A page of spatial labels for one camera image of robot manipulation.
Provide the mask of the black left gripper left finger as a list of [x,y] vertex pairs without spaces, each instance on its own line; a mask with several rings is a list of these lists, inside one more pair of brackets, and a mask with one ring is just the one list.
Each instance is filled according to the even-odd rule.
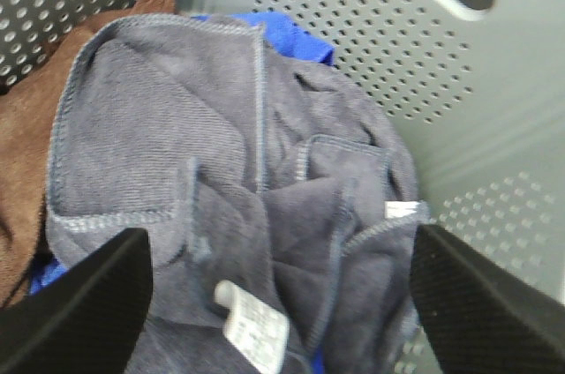
[[1,312],[3,373],[122,373],[153,294],[148,233],[128,228]]

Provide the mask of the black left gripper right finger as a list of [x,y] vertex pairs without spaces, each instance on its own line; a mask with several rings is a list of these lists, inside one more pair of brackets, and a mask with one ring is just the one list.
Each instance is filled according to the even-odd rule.
[[438,225],[417,229],[410,289],[444,373],[562,373],[564,306]]

